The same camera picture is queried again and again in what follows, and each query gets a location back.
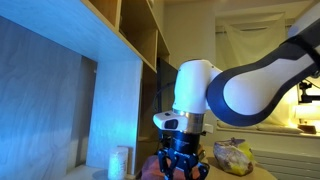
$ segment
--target white cup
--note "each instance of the white cup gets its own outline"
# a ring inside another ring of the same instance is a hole
[[[108,179],[124,179],[127,174],[128,164],[127,147],[116,147],[109,154]]]

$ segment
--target wooden panel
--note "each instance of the wooden panel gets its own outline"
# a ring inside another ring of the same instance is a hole
[[[77,100],[73,116],[67,172],[80,164],[85,164],[87,159],[96,68],[97,63],[95,61],[82,57],[78,76],[79,82],[77,92],[75,92]]]
[[[0,179],[61,179],[81,56],[3,17],[0,47]]]
[[[121,0],[90,0],[90,2],[119,29]]]
[[[169,49],[167,46],[166,41],[164,40],[161,32],[159,31],[158,33],[158,47],[157,47],[157,57],[161,57],[163,60],[165,60],[166,62],[170,62],[169,61]]]
[[[142,61],[133,53],[118,58],[98,64],[87,165],[108,168],[110,149],[126,146],[128,173],[134,175]]]

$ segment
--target robotic arm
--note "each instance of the robotic arm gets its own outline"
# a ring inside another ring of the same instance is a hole
[[[268,117],[282,96],[320,69],[320,3],[290,29],[290,37],[261,60],[221,72],[207,60],[190,60],[179,68],[173,110],[156,114],[154,123],[172,131],[169,149],[158,153],[167,179],[184,171],[192,179],[198,166],[204,179],[209,166],[198,162],[203,116],[209,109],[235,126],[257,124]],[[171,160],[170,167],[164,161]]]

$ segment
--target wooden shelving unit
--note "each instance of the wooden shelving unit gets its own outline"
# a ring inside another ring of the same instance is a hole
[[[122,145],[130,147],[128,174],[135,175],[144,161],[141,157],[146,155],[140,149],[152,147],[148,141],[140,142],[139,135],[149,139],[150,133],[140,131],[146,126],[140,128],[140,125],[152,118],[149,105],[153,96],[149,90],[155,90],[150,81],[156,75],[156,59],[161,57],[169,61],[170,55],[148,1],[56,0],[39,3],[11,0],[2,3],[0,15],[97,62],[86,165],[106,168],[109,150]],[[70,124],[64,128],[71,130]],[[51,150],[53,154],[57,153],[56,149]],[[67,151],[61,153],[67,157]],[[52,171],[46,172],[57,177],[64,174],[59,171],[60,167],[50,163],[44,168],[34,168],[34,171],[29,171],[26,164],[22,166],[20,172],[30,172],[29,175],[39,175],[47,168]]]

